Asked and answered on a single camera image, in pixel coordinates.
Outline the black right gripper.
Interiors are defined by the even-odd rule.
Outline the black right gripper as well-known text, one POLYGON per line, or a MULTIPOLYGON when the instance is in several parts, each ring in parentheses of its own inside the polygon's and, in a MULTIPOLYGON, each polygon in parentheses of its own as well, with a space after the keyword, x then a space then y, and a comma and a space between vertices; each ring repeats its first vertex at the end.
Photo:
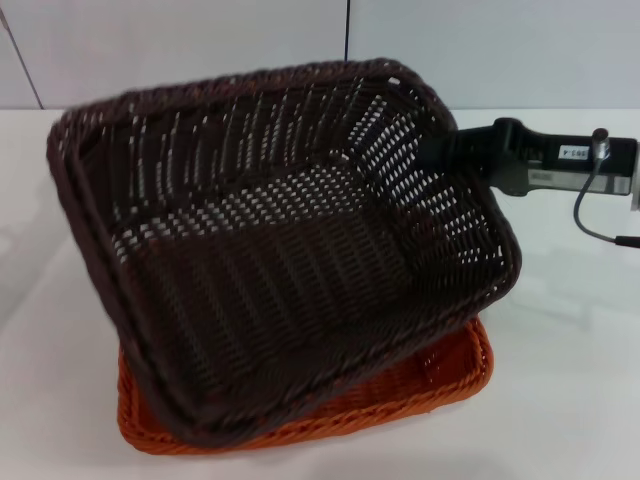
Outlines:
POLYGON ((423 137, 415 165, 429 173, 470 167, 491 174, 491 185, 507 195, 522 197, 533 190, 580 191, 627 196, 639 153, 633 138, 543 134, 520 121, 500 118, 494 126, 457 130, 423 137))

